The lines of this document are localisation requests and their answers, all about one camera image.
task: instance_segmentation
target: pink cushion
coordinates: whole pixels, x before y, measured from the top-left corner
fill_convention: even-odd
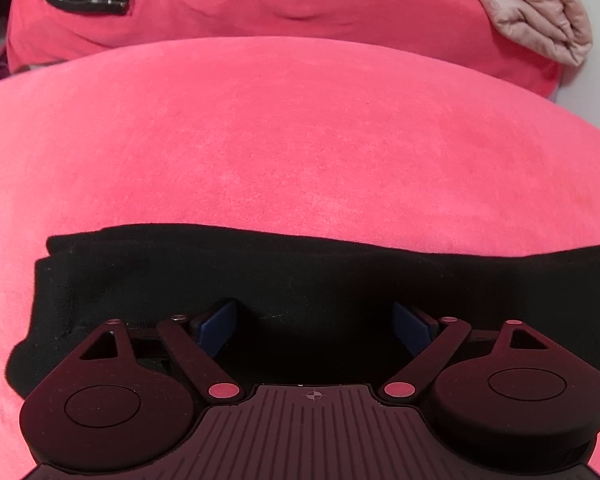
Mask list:
[[[424,252],[590,246],[600,130],[463,67],[328,40],[148,44],[1,81],[0,480],[33,465],[4,365],[45,239],[136,222]]]
[[[478,0],[134,0],[126,16],[13,0],[12,72],[110,48],[215,36],[299,36],[378,44],[463,65],[547,97],[558,64],[497,34]]]

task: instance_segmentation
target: pink mattress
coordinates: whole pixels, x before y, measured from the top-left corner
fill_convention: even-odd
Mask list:
[[[396,48],[473,68],[547,97],[560,66],[497,34],[478,0],[133,0],[126,16],[13,0],[12,72],[110,48],[216,36],[299,36]]]
[[[4,367],[46,238],[143,222],[431,253],[592,246],[600,130],[478,72],[341,41],[154,43],[0,81],[0,480],[34,465]]]

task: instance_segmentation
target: folded black cloth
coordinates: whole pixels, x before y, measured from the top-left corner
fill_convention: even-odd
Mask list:
[[[410,356],[397,301],[499,330],[520,319],[600,370],[600,246],[525,258],[422,254],[184,224],[51,237],[27,338],[6,370],[22,397],[110,318],[135,326],[240,303],[217,361],[254,383],[380,385]]]

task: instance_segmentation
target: circular cap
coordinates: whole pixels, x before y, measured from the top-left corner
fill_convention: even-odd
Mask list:
[[[411,397],[416,388],[409,383],[389,383],[384,387],[384,392],[390,397],[405,398]]]
[[[240,388],[231,383],[218,383],[209,388],[209,395],[215,399],[231,399],[240,393]]]
[[[69,418],[86,428],[110,428],[132,418],[140,397],[122,386],[92,386],[73,394],[64,406]]]
[[[547,400],[560,395],[567,383],[558,374],[537,368],[512,368],[493,374],[489,386],[513,400]]]

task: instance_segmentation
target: pink fabric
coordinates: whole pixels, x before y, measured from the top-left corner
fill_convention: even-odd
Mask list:
[[[497,33],[478,0],[133,0],[126,16],[13,0],[12,72],[130,44],[209,36],[301,36],[378,44],[473,68],[547,97],[560,65]]]
[[[155,43],[0,81],[0,480],[33,466],[4,365],[45,239],[135,222],[425,252],[590,246],[600,130],[463,67],[327,40]]]

